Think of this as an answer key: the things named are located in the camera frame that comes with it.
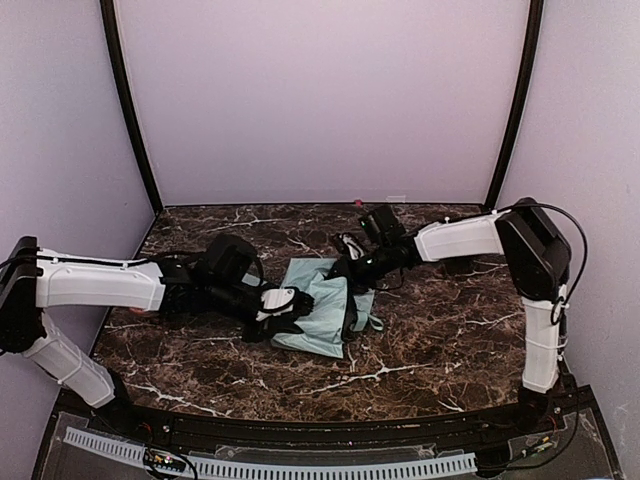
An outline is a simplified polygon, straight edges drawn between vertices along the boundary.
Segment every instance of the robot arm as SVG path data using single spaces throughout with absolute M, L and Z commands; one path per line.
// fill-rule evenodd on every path
M 60 254 L 40 249 L 35 238 L 24 237 L 0 271 L 0 349 L 33 360 L 112 426 L 134 430 L 137 423 L 129 414 L 130 401 L 118 375 L 71 342 L 46 308 L 120 306 L 161 314 L 216 311 L 241 320 L 243 339 L 250 342 L 279 332 L 302 332 L 294 322 L 311 312 L 313 299 L 294 288 L 244 284 L 256 257 L 250 244 L 232 235 L 219 235 L 206 252 L 185 260 L 171 256 L 123 261 Z
M 348 234 L 336 243 L 344 254 L 333 275 L 375 287 L 385 274 L 399 268 L 480 254 L 504 254 L 526 314 L 526 363 L 523 386 L 546 393 L 558 378 L 557 360 L 564 347 L 566 298 L 571 249 L 542 211 L 525 198 L 510 210 L 435 222 L 407 234 L 389 206 L 360 219 L 376 248 L 366 253 Z

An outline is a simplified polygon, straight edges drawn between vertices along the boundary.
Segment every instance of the purple wall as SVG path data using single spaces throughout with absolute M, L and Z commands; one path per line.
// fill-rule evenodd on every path
M 547 2 L 501 204 L 522 195 L 565 207 L 587 231 L 568 357 L 640 478 L 640 3 Z
M 152 220 L 117 100 L 99 2 L 0 2 L 0 257 L 22 235 L 48 248 L 130 257 Z M 90 348 L 102 309 L 56 312 Z M 58 388 L 0 358 L 0 477 L 30 478 Z
M 166 203 L 484 200 L 527 1 L 117 3 Z

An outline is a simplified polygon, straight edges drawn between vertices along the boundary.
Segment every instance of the brown marble surface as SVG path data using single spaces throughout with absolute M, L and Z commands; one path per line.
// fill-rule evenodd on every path
M 477 211 L 394 209 L 407 230 Z M 355 205 L 170 208 L 142 253 L 202 250 L 218 232 L 234 233 L 258 248 L 267 278 L 279 283 L 292 257 L 335 256 L 333 233 L 364 240 L 362 212 Z M 160 320 L 114 309 L 95 358 L 120 372 L 138 404 L 230 418 L 383 420 L 516 400 L 524 314 L 501 257 L 409 271 L 402 289 L 376 294 L 373 314 L 385 331 L 365 330 L 337 360 L 244 344 L 239 323 L 216 314 Z

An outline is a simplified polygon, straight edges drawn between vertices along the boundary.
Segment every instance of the wire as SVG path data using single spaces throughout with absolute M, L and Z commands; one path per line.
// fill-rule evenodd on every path
M 198 480 L 198 470 L 196 469 L 196 466 L 193 464 L 193 462 L 191 460 L 189 460 L 185 455 L 175 452 L 173 450 L 171 450 L 170 448 L 167 447 L 163 447 L 161 445 L 156 445 L 153 443 L 153 429 L 151 428 L 151 426 L 146 423 L 146 422 L 142 422 L 139 426 L 143 427 L 145 430 L 147 430 L 149 432 L 149 434 L 151 435 L 151 442 L 145 442 L 142 441 L 138 438 L 134 438 L 130 435 L 127 435 L 125 433 L 119 432 L 118 430 L 116 430 L 115 428 L 113 428 L 111 426 L 111 424 L 101 415 L 99 415 L 98 413 L 96 413 L 95 411 L 93 412 L 93 414 L 98 417 L 102 423 L 109 429 L 111 430 L 115 435 L 122 437 L 122 438 L 126 438 L 128 440 L 131 440 L 132 442 L 136 442 L 136 443 L 140 443 L 142 442 L 142 444 L 144 445 L 145 448 L 149 449 L 149 448 L 154 448 L 156 450 L 160 450 L 163 452 L 167 452 L 170 453 L 171 455 L 173 455 L 174 457 L 178 457 L 180 460 L 182 460 L 184 463 L 186 463 L 189 466 L 189 469 L 191 470 L 191 473 L 193 473 L 193 480 Z M 154 467 L 150 467 L 152 471 L 156 472 L 156 470 L 154 469 Z
M 569 437 L 569 440 L 567 440 L 567 443 L 565 443 L 562 448 L 560 448 L 552 457 L 547 458 L 546 460 L 544 460 L 543 462 L 540 462 L 536 465 L 523 465 L 523 466 L 512 466 L 512 463 L 515 463 L 517 461 L 523 460 L 527 457 L 524 456 L 518 456 L 514 459 L 509 460 L 508 462 L 504 462 L 498 465 L 478 465 L 478 470 L 480 471 L 495 471 L 495 470 L 502 470 L 502 471 L 513 471 L 513 470 L 533 470 L 536 468 L 540 468 L 540 467 L 544 467 L 545 465 L 550 464 L 551 462 L 553 462 L 556 458 L 558 458 L 560 455 L 562 455 L 565 450 L 567 450 L 567 448 L 569 448 L 569 445 L 571 445 L 571 442 L 573 442 L 573 439 L 576 436 L 576 433 L 578 432 L 578 424 L 580 423 L 580 395 L 578 393 L 578 388 L 577 388 L 577 384 L 576 384 L 576 379 L 573 376 L 573 374 L 571 372 L 565 373 L 563 374 L 563 376 L 565 377 L 571 377 L 571 384 L 574 386 L 574 395 L 576 396 L 576 403 L 575 403 L 575 411 L 576 411 L 576 420 L 575 423 L 573 425 L 573 430 L 571 432 L 571 436 Z
M 15 257 L 7 258 L 4 262 L 0 263 L 0 270 L 2 270 L 7 265 L 11 265 L 12 263 L 18 262 L 20 260 L 35 260 L 35 255 L 16 255 Z

